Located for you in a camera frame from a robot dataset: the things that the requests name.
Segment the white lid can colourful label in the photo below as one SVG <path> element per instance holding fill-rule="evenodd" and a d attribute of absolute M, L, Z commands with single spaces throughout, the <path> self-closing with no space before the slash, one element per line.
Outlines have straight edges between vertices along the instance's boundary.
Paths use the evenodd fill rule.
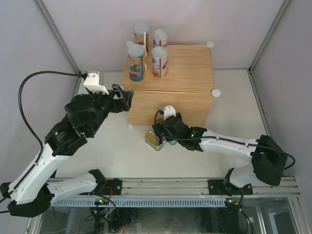
<path fill-rule="evenodd" d="M 145 47 L 140 44 L 128 46 L 128 69 L 132 81 L 142 81 L 146 73 Z"/>

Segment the wooden cube shelf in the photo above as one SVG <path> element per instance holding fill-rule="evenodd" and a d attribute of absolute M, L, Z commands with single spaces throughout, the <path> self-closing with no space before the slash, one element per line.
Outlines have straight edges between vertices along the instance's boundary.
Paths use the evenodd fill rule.
<path fill-rule="evenodd" d="M 151 126 L 157 110 L 171 105 L 189 126 L 205 125 L 214 99 L 221 95 L 215 88 L 212 53 L 204 45 L 169 45 L 169 69 L 165 78 L 153 73 L 152 56 L 146 59 L 147 72 L 142 81 L 132 81 L 129 62 L 124 66 L 121 85 L 134 92 L 126 116 L 133 126 Z"/>

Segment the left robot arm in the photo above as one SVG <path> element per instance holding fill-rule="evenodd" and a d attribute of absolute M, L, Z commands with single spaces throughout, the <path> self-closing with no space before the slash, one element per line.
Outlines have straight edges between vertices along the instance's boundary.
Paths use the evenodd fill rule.
<path fill-rule="evenodd" d="M 47 134 L 32 163 L 15 181 L 1 184 L 1 195 L 11 199 L 7 212 L 12 216 L 35 217 L 59 200 L 82 193 L 105 193 L 107 179 L 99 169 L 60 182 L 48 179 L 88 138 L 95 137 L 109 113 L 129 111 L 133 96 L 133 91 L 124 91 L 114 84 L 109 91 L 72 98 L 64 107 L 65 117 Z"/>

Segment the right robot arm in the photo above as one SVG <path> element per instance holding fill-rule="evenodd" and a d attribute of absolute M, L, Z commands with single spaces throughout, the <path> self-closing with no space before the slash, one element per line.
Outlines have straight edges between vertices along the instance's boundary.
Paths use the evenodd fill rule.
<path fill-rule="evenodd" d="M 286 168 L 287 154 L 267 135 L 259 139 L 240 139 L 219 135 L 203 127 L 188 127 L 180 114 L 152 125 L 158 143 L 176 142 L 189 151 L 215 152 L 237 157 L 247 164 L 230 168 L 223 179 L 227 194 L 234 195 L 259 181 L 280 185 Z"/>

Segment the tall can with spoon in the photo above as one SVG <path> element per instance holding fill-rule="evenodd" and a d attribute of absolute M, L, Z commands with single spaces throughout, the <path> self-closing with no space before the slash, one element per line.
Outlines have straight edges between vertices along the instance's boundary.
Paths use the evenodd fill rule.
<path fill-rule="evenodd" d="M 149 26 L 144 23 L 138 23 L 134 26 L 135 43 L 145 47 L 146 53 L 149 53 Z"/>

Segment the white lid can red label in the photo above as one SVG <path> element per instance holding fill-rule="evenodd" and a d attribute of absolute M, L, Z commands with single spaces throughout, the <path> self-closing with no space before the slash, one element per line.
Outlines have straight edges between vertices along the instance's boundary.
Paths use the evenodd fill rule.
<path fill-rule="evenodd" d="M 153 46 L 162 46 L 167 47 L 168 46 L 168 33 L 164 29 L 156 29 L 153 32 Z"/>

